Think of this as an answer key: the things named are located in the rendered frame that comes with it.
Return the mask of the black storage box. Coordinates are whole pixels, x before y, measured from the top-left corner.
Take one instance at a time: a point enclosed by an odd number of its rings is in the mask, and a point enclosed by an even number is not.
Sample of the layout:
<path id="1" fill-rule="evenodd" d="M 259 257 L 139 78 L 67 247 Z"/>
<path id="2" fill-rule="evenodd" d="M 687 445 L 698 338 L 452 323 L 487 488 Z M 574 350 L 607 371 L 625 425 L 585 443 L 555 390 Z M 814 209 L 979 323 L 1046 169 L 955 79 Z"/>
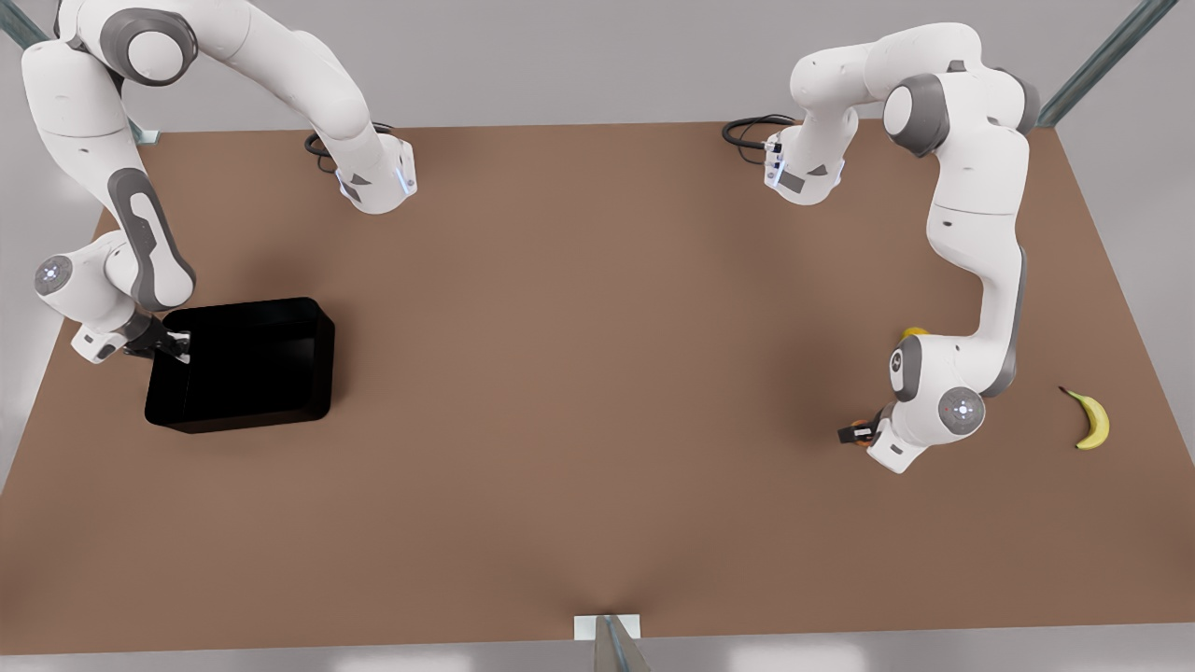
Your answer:
<path id="1" fill-rule="evenodd" d="M 190 360 L 155 353 L 145 401 L 151 424 L 195 434 L 329 413 L 336 328 L 313 299 L 180 308 L 163 326 L 189 336 Z"/>

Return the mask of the yellow banana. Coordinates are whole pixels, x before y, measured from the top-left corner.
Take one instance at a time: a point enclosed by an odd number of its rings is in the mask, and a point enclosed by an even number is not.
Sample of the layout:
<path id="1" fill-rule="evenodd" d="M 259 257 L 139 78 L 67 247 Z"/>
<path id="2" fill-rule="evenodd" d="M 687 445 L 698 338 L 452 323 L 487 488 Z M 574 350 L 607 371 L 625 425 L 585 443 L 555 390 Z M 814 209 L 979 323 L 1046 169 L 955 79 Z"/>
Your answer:
<path id="1" fill-rule="evenodd" d="M 1072 399 L 1078 401 L 1084 413 L 1087 413 L 1089 430 L 1087 436 L 1076 442 L 1076 448 L 1081 451 L 1089 451 L 1101 447 L 1110 433 L 1110 419 L 1105 408 L 1101 404 L 1101 401 L 1093 399 L 1090 396 L 1081 393 L 1076 393 L 1076 391 L 1070 390 L 1070 387 L 1059 386 L 1059 390 L 1067 393 Z"/>

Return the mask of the silver frame post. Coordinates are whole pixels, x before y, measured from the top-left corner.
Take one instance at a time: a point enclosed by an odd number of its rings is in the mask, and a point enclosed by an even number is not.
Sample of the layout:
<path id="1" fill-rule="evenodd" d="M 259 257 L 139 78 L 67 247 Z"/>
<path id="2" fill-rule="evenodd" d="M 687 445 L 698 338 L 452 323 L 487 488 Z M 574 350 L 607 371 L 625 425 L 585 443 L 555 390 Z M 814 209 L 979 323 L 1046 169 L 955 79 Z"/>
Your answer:
<path id="1" fill-rule="evenodd" d="M 50 35 L 44 33 L 33 19 L 18 8 L 14 0 L 0 0 L 0 30 L 4 30 L 4 33 L 8 35 L 22 50 L 51 39 Z M 135 142 L 140 146 L 154 146 L 161 139 L 161 132 L 142 129 L 133 120 L 129 120 L 129 126 Z"/>
<path id="2" fill-rule="evenodd" d="M 1095 51 L 1073 72 L 1058 92 L 1050 94 L 1037 116 L 1037 128 L 1053 128 L 1076 109 L 1078 103 L 1093 90 L 1102 79 L 1108 77 L 1115 65 L 1119 65 L 1145 35 L 1160 24 L 1183 0 L 1140 0 L 1126 16 L 1119 26 L 1104 39 Z"/>
<path id="3" fill-rule="evenodd" d="M 641 615 L 575 616 L 572 639 L 593 642 L 593 672 L 652 672 L 639 647 Z"/>

